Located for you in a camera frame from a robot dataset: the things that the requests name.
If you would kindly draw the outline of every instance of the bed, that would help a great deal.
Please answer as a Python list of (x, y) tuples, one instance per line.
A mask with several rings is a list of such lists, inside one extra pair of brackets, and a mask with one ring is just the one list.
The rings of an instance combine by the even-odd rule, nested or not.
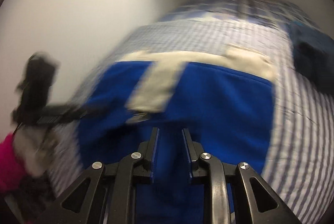
[[(226, 44), (233, 44), (263, 53), (274, 64), (277, 79), (261, 175), (302, 223), (317, 223), (334, 197), (334, 101), (295, 72), (287, 33), (291, 21), (318, 29), (284, 0), (191, 0), (131, 34), (91, 72), (72, 101), (85, 103), (106, 70), (125, 54), (143, 49), (219, 55)], [(83, 169), (78, 124), (59, 127), (58, 133), (61, 143), (49, 174), (56, 195)]]

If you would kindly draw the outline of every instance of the striped bedding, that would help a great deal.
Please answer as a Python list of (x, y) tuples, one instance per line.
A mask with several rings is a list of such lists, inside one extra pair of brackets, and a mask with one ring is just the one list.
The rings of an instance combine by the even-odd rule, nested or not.
[[(210, 10), (204, 9), (203, 5), (211, 5)], [(308, 22), (309, 18), (300, 9), (287, 4), (272, 7), (259, 3), (267, 14), (265, 19), (271, 21), (268, 22), (270, 25), (250, 21), (251, 16), (245, 13), (245, 8), (250, 8), (246, 3), (241, 10), (243, 18), (226, 12), (224, 18), (213, 15), (217, 14), (213, 12), (214, 6), (222, 8), (222, 5), (222, 0), (193, 0), (161, 22), (140, 27), (101, 61), (81, 84), (72, 101), (83, 104), (94, 90), (99, 76), (126, 53), (150, 49), (152, 52), (186, 50), (218, 55), (226, 44), (262, 52), (271, 58), (278, 73), (274, 127), (262, 176), (302, 223), (316, 223), (334, 195), (334, 100), (329, 95), (318, 93), (305, 77), (295, 72), (292, 43), (284, 30), (286, 22), (281, 19), (301, 18), (299, 21), (307, 25), (314, 24)], [(187, 6), (192, 9), (184, 11)], [(199, 13), (201, 10), (197, 8), (200, 6), (204, 13)], [(279, 20), (274, 14), (269, 14), (275, 12), (280, 15)], [(82, 171), (76, 126), (72, 123), (57, 129), (61, 143), (57, 148), (56, 164), (49, 173), (56, 195)]]

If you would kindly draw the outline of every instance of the pink fabric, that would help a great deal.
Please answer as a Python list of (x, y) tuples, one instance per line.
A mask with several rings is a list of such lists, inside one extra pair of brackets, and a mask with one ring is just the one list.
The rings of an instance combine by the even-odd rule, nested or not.
[(0, 144), (0, 193), (17, 189), (27, 175), (24, 166), (16, 159), (12, 143), (13, 135), (9, 134)]

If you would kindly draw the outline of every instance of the metal screw head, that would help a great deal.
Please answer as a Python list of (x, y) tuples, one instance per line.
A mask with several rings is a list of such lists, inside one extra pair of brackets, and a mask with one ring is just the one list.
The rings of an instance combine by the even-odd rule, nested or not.
[(101, 162), (95, 162), (91, 165), (92, 168), (94, 169), (100, 169), (102, 167), (102, 163)]
[(241, 162), (241, 163), (239, 163), (239, 166), (240, 166), (240, 168), (242, 168), (242, 169), (247, 169), (247, 168), (249, 168), (249, 164), (247, 164), (246, 162)]
[(133, 154), (131, 154), (132, 159), (139, 159), (141, 156), (142, 154), (140, 152), (134, 152)]
[(208, 160), (211, 158), (211, 154), (210, 153), (207, 153), (207, 152), (203, 152), (201, 154), (201, 158), (204, 159), (204, 160)]

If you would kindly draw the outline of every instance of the blue blanket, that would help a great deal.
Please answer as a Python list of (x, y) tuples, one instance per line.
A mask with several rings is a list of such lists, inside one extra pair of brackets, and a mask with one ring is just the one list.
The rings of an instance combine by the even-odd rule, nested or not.
[(203, 187), (188, 184), (181, 129), (221, 161), (248, 162), (261, 173), (273, 123), (273, 84), (225, 67), (188, 63), (164, 113), (135, 126), (125, 103), (151, 62), (118, 62), (103, 75), (90, 104), (109, 104), (108, 114), (83, 119), (78, 128), (81, 159), (117, 162), (160, 128), (152, 185), (137, 188), (137, 223), (201, 223)]

